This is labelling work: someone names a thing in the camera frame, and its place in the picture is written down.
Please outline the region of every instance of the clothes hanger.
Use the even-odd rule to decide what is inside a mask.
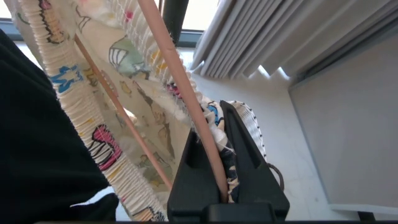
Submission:
[[[84,58],[86,58],[88,64],[90,65],[91,69],[93,70],[93,73],[96,75],[98,81],[101,83],[102,87],[105,89],[106,93],[111,98],[113,104],[115,105],[117,111],[119,112],[119,114],[123,118],[124,122],[126,122],[126,124],[129,127],[130,131],[134,135],[135,139],[140,144],[142,150],[144,150],[145,154],[148,156],[148,159],[150,160],[152,165],[155,167],[155,170],[159,173],[160,178],[162,178],[162,180],[164,181],[164,183],[167,186],[167,188],[169,190],[171,190],[172,189],[171,181],[167,178],[165,172],[160,167],[160,165],[157,162],[156,158],[154,157],[153,153],[149,150],[147,144],[145,143],[145,141],[143,140],[143,138],[141,137],[139,132],[134,127],[132,121],[130,120],[130,117],[125,112],[122,104],[120,104],[117,96],[114,94],[114,92],[112,91],[111,87],[109,87],[109,85],[106,83],[106,80],[101,75],[100,70],[95,65],[93,59],[90,57],[90,55],[87,52],[87,50],[85,49],[83,43],[80,41],[79,37],[76,34],[75,34],[75,42],[76,42],[78,48],[80,49],[81,53],[83,54]]]
[[[227,180],[225,170],[218,154],[216,144],[206,119],[201,110],[200,104],[193,92],[188,77],[185,74],[185,69],[180,61],[180,57],[174,47],[174,44],[169,36],[167,28],[159,14],[157,6],[154,1],[138,0],[139,6],[145,19],[152,31],[154,38],[159,46],[160,52],[173,76],[174,82],[181,93],[182,99],[187,106],[187,110],[198,130],[199,137],[205,148],[207,157],[210,161],[217,186],[221,193],[221,201],[227,201]]]

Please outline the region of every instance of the tile floor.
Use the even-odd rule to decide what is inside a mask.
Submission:
[[[31,59],[29,49],[18,47]],[[180,49],[188,64],[193,49]],[[268,162],[277,166],[285,180],[285,194],[290,201],[287,220],[358,220],[356,212],[339,212],[328,206],[313,160],[304,140],[287,88],[292,81],[278,70],[269,76],[256,72],[244,80],[211,80],[193,75],[198,89],[214,100],[239,100],[247,103],[255,112],[261,127]],[[86,203],[93,203],[112,192],[102,190]],[[116,217],[128,220],[119,205]]]

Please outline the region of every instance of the person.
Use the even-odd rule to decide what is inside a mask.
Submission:
[[[45,73],[2,30],[0,53],[1,223],[115,221],[115,194],[76,205],[109,183]]]

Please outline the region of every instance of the curtain fold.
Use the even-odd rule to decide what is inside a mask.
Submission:
[[[260,65],[270,74],[282,67],[297,76],[398,18],[398,1],[390,0],[225,2],[218,9],[225,22],[215,16],[194,55],[191,69],[203,76],[248,77]]]

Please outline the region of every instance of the gray panel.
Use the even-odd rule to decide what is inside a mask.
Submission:
[[[290,91],[330,203],[398,207],[398,35]]]

